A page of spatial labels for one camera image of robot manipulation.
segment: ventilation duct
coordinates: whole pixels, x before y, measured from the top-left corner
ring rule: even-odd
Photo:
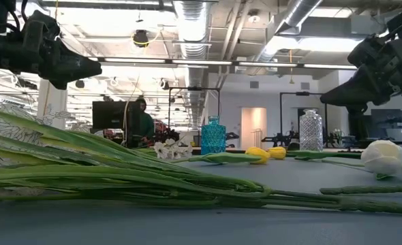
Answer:
[[[179,39],[190,44],[181,44],[181,52],[184,59],[206,59],[207,24],[210,12],[210,3],[202,1],[174,1],[175,12],[179,18]],[[207,86],[207,75],[201,68],[186,68],[186,86]],[[189,102],[192,112],[192,123],[200,124],[202,107],[206,93],[190,93]]]
[[[285,12],[281,13],[283,16],[279,23],[275,23],[275,34],[278,34],[288,29],[299,27],[310,16],[312,11],[321,4],[323,0],[291,0],[288,4],[288,8]],[[275,56],[277,51],[281,48],[282,38],[274,35],[263,47],[254,61],[257,62],[269,62]]]

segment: ceiling light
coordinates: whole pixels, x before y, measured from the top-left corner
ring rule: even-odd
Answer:
[[[263,63],[263,62],[239,62],[241,66],[251,66],[251,67],[296,67],[297,64],[290,63]]]
[[[108,62],[128,62],[128,63],[165,63],[164,59],[131,59],[131,58],[106,58]]]
[[[298,48],[320,52],[351,52],[360,42],[348,38],[310,37],[300,40]]]
[[[231,65],[231,61],[197,61],[197,60],[173,60],[174,64],[182,65]]]
[[[316,69],[347,69],[357,70],[353,65],[319,65],[319,64],[304,64],[304,68],[316,68]]]

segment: exposed ceiling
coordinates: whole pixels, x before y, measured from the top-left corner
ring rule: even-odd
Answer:
[[[51,16],[56,16],[61,26],[63,41],[72,50],[85,56],[105,57],[149,57],[181,59],[179,28],[174,12],[133,9],[134,4],[150,3],[158,6],[158,1],[126,1],[126,0],[29,0],[26,13],[31,14],[33,8],[40,7]],[[221,56],[228,25],[232,17],[235,0],[219,0],[212,3],[208,25],[208,59],[215,60]],[[251,57],[259,53],[266,41],[266,28],[272,15],[286,9],[287,0],[253,0],[250,13],[259,20],[249,21],[249,16],[238,15],[237,22],[244,18],[242,31],[236,48],[230,55],[232,59]],[[164,1],[165,9],[172,9],[172,2]],[[351,15],[370,15],[389,12],[402,8],[402,0],[325,0],[311,14],[315,17],[348,18]],[[147,30],[149,40],[153,40],[147,48],[138,48],[132,37],[136,30]],[[320,52],[301,49],[292,50],[292,62],[317,64],[347,65],[348,52]],[[278,52],[275,58],[279,62],[290,62],[289,52]],[[314,69],[295,69],[296,75],[312,75],[318,79],[327,71]],[[289,74],[290,69],[278,69],[279,75]],[[19,76],[39,87],[37,75],[23,73]],[[86,86],[77,88],[72,82],[68,87],[68,111],[76,117],[72,122],[91,123],[91,102],[102,100],[103,94],[112,95],[115,100],[135,99],[143,94],[149,104],[148,110],[154,117],[168,121],[168,91],[159,87],[161,81],[170,86],[185,85],[185,68],[164,67],[121,67],[103,66],[103,74],[85,79]],[[37,95],[8,95],[9,92],[34,92],[19,86],[18,79],[9,71],[0,70],[0,103],[3,99],[11,99],[23,103],[26,108],[35,112]],[[172,91],[176,101],[172,104],[171,119],[176,125],[191,126],[191,108],[188,104],[187,91]]]

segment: textured glass vase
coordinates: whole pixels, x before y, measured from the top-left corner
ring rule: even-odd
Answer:
[[[217,116],[209,116],[201,130],[201,154],[226,151],[226,127],[219,125]]]
[[[324,149],[322,118],[315,110],[307,110],[300,117],[299,145],[301,150],[321,152]]]

